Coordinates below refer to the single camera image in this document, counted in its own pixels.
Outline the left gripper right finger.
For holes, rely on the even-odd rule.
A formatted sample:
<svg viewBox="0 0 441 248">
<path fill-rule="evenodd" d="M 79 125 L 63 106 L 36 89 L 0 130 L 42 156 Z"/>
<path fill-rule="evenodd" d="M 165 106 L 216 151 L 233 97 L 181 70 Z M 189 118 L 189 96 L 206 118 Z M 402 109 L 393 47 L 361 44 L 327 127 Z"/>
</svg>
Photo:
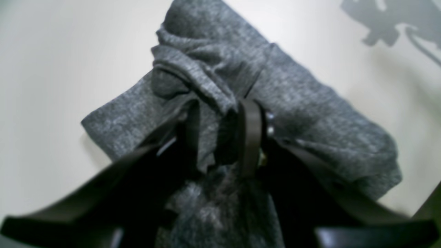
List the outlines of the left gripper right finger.
<svg viewBox="0 0 441 248">
<path fill-rule="evenodd" d="M 287 248 L 429 248 L 434 220 L 411 220 L 372 201 L 294 141 L 277 137 L 258 102 L 238 107 L 241 176 L 268 191 Z"/>
</svg>

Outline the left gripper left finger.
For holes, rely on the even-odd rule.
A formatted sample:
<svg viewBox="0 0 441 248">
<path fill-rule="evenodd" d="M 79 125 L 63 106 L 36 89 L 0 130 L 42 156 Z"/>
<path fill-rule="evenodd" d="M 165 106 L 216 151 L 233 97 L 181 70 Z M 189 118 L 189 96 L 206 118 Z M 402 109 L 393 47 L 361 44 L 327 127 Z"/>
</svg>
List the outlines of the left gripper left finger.
<svg viewBox="0 0 441 248">
<path fill-rule="evenodd" d="M 190 100 L 134 151 L 60 201 L 8 216 L 1 234 L 42 248 L 153 248 L 159 226 L 176 214 L 168 199 L 197 165 L 199 102 Z"/>
</svg>

